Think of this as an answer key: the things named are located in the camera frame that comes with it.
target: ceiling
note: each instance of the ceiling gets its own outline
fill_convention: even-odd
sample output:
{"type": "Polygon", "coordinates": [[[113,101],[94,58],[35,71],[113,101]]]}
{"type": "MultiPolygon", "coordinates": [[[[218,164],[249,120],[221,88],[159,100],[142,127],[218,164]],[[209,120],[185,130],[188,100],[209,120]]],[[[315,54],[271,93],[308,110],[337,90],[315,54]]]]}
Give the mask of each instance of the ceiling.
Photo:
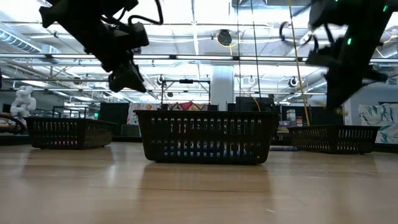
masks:
{"type": "MultiPolygon", "coordinates": [[[[60,96],[84,96],[85,100],[122,100],[122,101],[157,101],[160,98],[160,85],[157,79],[160,75],[168,80],[179,80],[184,78],[194,80],[211,80],[213,67],[217,65],[229,65],[234,67],[236,79],[236,94],[242,91],[250,93],[258,90],[260,83],[261,91],[264,92],[288,92],[295,93],[297,88],[290,88],[288,80],[297,77],[297,67],[294,60],[295,51],[292,45],[281,42],[279,39],[279,26],[283,21],[289,20],[289,7],[286,1],[268,1],[265,4],[262,0],[253,0],[256,4],[253,12],[250,7],[239,8],[239,11],[231,7],[231,0],[163,0],[162,9],[164,12],[164,25],[157,26],[145,24],[150,45],[142,48],[142,55],[145,59],[138,59],[136,63],[140,66],[146,86],[153,90],[151,94],[140,94],[134,92],[122,92],[118,95],[105,91],[106,82],[45,82],[46,85],[54,89],[59,89],[60,96]],[[232,47],[220,45],[215,36],[221,29],[228,29],[233,38],[232,47]],[[257,69],[253,61],[219,62],[217,60],[161,60],[156,59],[155,55],[197,55],[197,56],[259,56],[259,57],[279,57],[277,60],[268,62],[262,61],[257,69]],[[68,91],[68,89],[84,89],[86,91],[68,91]]],[[[293,10],[298,10],[309,1],[293,1],[293,10]]],[[[70,58],[58,59],[58,64],[46,62],[39,58],[19,57],[7,58],[6,54],[28,52],[11,46],[6,42],[0,41],[0,67],[7,68],[5,74],[10,78],[48,78],[69,79],[80,77],[82,79],[102,80],[108,77],[100,66],[99,61],[94,58],[78,58],[84,55],[83,46],[77,42],[60,25],[54,24],[48,29],[41,25],[41,17],[38,12],[43,0],[0,0],[0,22],[2,25],[12,29],[12,31],[25,38],[32,44],[40,46],[49,45],[59,51],[59,54],[78,54],[70,58]]],[[[128,16],[139,14],[146,17],[157,19],[154,1],[140,1],[139,5],[131,12],[126,13],[123,22],[127,22],[128,16]]],[[[297,16],[293,20],[296,39],[303,42],[309,34],[307,28],[308,11],[297,16]]],[[[375,52],[374,58],[396,58],[397,54],[397,35],[396,27],[398,14],[393,14],[386,27],[381,41],[386,44],[375,52]]],[[[344,27],[331,27],[333,36],[344,35],[344,27]]],[[[327,36],[323,29],[315,31],[321,44],[327,44],[327,36]]],[[[284,29],[287,39],[293,38],[291,28],[284,29]]],[[[313,47],[308,44],[298,48],[299,57],[307,57],[309,50],[313,47]]],[[[385,63],[385,67],[395,66],[395,64],[385,63]]],[[[324,68],[309,67],[300,64],[300,74],[306,90],[322,93],[325,92],[323,85],[324,68]]],[[[21,85],[22,83],[9,82],[10,85],[21,85]]],[[[37,88],[45,88],[43,85],[36,85],[37,88]]],[[[206,88],[198,84],[187,85],[176,83],[169,87],[169,91],[190,90],[188,93],[178,93],[178,99],[174,100],[197,100],[206,101],[208,94],[206,88]]],[[[277,94],[278,101],[296,100],[291,95],[277,94]]]]}

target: ceiling light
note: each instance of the ceiling light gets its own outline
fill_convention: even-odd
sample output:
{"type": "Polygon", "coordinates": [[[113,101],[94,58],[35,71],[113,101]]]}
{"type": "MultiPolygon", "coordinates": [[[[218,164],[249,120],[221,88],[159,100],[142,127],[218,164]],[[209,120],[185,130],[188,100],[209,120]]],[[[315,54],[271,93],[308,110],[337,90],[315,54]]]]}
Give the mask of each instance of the ceiling light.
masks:
{"type": "Polygon", "coordinates": [[[388,59],[388,58],[384,58],[384,59],[379,59],[379,58],[374,58],[371,59],[372,63],[397,63],[398,59],[388,59]]]}
{"type": "Polygon", "coordinates": [[[46,58],[44,54],[0,54],[0,58],[46,58]]]}
{"type": "Polygon", "coordinates": [[[112,95],[119,100],[124,100],[124,96],[122,96],[120,93],[112,93],[112,95]]]}
{"type": "Polygon", "coordinates": [[[297,86],[298,83],[299,82],[297,81],[296,77],[293,77],[289,80],[288,85],[289,87],[294,88],[297,86]]]}
{"type": "Polygon", "coordinates": [[[95,101],[89,97],[85,97],[85,96],[74,96],[74,98],[81,100],[81,101],[95,101]]]}
{"type": "Polygon", "coordinates": [[[294,57],[240,57],[241,60],[258,60],[258,61],[271,61],[271,62],[294,62],[294,57]]]}
{"type": "Polygon", "coordinates": [[[49,89],[49,91],[80,91],[78,89],[49,89]]]}
{"type": "Polygon", "coordinates": [[[318,85],[314,86],[312,89],[319,88],[319,87],[324,86],[326,84],[327,84],[327,82],[323,82],[321,84],[318,84],[318,85]]]}
{"type": "Polygon", "coordinates": [[[304,95],[326,95],[326,93],[304,93],[304,95]]]}
{"type": "Polygon", "coordinates": [[[65,93],[62,93],[62,92],[59,92],[59,91],[54,91],[54,93],[56,93],[56,94],[58,94],[60,96],[69,97],[68,94],[65,94],[65,93]]]}
{"type": "Polygon", "coordinates": [[[76,58],[76,59],[94,59],[94,55],[83,55],[83,54],[53,54],[53,58],[76,58]]]}
{"type": "Polygon", "coordinates": [[[39,87],[46,87],[48,86],[46,83],[44,82],[38,82],[38,81],[22,81],[23,83],[26,84],[30,84],[30,85],[34,85],[34,86],[39,86],[39,87]]]}
{"type": "Polygon", "coordinates": [[[232,60],[232,56],[189,56],[189,55],[181,55],[177,56],[177,59],[185,59],[185,60],[232,60]]]}
{"type": "Polygon", "coordinates": [[[30,36],[31,39],[44,39],[44,38],[51,38],[54,37],[54,35],[34,35],[30,36]]]}
{"type": "Polygon", "coordinates": [[[253,79],[253,76],[251,75],[249,78],[249,84],[254,84],[256,81],[253,79]]]}
{"type": "Polygon", "coordinates": [[[170,59],[169,55],[135,55],[134,59],[170,59]]]}

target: wall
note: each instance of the wall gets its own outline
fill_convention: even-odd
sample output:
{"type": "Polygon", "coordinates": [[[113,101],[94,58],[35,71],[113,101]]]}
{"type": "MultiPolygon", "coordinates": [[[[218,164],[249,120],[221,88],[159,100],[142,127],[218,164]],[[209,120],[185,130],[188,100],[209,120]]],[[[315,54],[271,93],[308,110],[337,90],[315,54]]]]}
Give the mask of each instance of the wall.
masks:
{"type": "Polygon", "coordinates": [[[358,108],[360,105],[378,105],[380,101],[398,102],[398,86],[375,83],[354,94],[345,104],[348,113],[346,125],[361,125],[358,108]]]}
{"type": "MultiPolygon", "coordinates": [[[[63,106],[64,98],[56,95],[46,95],[42,91],[33,92],[32,96],[36,99],[37,109],[52,110],[53,106],[63,106]]],[[[3,104],[12,104],[15,100],[15,92],[0,92],[0,113],[3,104]]]]}

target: metal frame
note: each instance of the metal frame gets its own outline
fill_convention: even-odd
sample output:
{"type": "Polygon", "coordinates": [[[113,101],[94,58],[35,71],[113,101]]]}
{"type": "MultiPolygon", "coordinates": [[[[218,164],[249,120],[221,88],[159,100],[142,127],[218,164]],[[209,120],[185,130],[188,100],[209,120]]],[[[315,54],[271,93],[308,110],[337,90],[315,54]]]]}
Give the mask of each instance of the metal frame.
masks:
{"type": "MultiPolygon", "coordinates": [[[[70,59],[70,60],[97,60],[94,55],[84,54],[15,54],[15,53],[1,53],[1,59],[17,59],[17,58],[31,58],[31,59],[70,59]]],[[[215,55],[135,55],[135,60],[193,60],[193,61],[229,61],[229,62],[294,62],[295,57],[276,57],[276,56],[215,56],[215,55]]],[[[299,62],[305,62],[307,57],[299,57],[299,62]]],[[[371,63],[398,63],[398,59],[394,58],[372,58],[371,63]]]]}
{"type": "MultiPolygon", "coordinates": [[[[208,102],[209,102],[209,105],[210,105],[210,96],[211,96],[211,93],[210,93],[210,90],[211,90],[211,85],[210,85],[210,83],[211,83],[211,82],[210,82],[210,81],[183,79],[183,80],[162,80],[162,90],[161,90],[162,97],[161,97],[161,99],[160,99],[160,105],[161,105],[161,106],[163,106],[163,95],[164,95],[164,93],[165,93],[174,83],[176,83],[176,82],[183,83],[183,84],[198,83],[199,85],[201,85],[201,87],[205,90],[205,92],[207,92],[207,93],[209,94],[209,100],[208,100],[208,102]],[[167,83],[171,83],[171,84],[165,89],[164,86],[165,86],[167,83]],[[207,89],[202,85],[202,83],[207,83],[207,84],[209,84],[209,89],[207,90],[207,89]]],[[[183,91],[183,92],[184,92],[184,93],[189,93],[190,90],[185,90],[185,91],[183,91]]]]}
{"type": "Polygon", "coordinates": [[[80,118],[80,115],[81,115],[81,113],[83,111],[74,110],[74,109],[71,109],[71,108],[84,108],[85,110],[84,110],[84,117],[83,118],[86,118],[86,114],[87,113],[92,113],[92,112],[97,112],[98,114],[100,113],[99,110],[88,110],[89,108],[87,108],[85,106],[53,106],[53,108],[52,108],[52,118],[55,117],[55,113],[58,113],[58,117],[61,118],[61,115],[63,113],[59,113],[58,111],[55,111],[57,108],[60,108],[60,109],[63,109],[63,110],[69,110],[70,117],[72,117],[72,111],[77,111],[77,112],[79,112],[79,117],[78,118],[80,118]]]}

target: basket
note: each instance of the basket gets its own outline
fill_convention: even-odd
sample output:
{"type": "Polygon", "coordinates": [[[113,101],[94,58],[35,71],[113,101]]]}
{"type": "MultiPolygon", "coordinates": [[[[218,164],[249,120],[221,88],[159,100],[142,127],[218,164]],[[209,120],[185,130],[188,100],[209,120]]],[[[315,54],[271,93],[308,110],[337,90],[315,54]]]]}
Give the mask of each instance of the basket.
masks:
{"type": "Polygon", "coordinates": [[[114,123],[82,118],[25,118],[33,147],[86,149],[111,143],[114,123]]]}
{"type": "Polygon", "coordinates": [[[299,150],[333,154],[366,154],[373,152],[379,128],[322,125],[288,129],[293,146],[299,150]]]}
{"type": "Polygon", "coordinates": [[[150,161],[262,164],[278,113],[135,111],[150,161]]]}

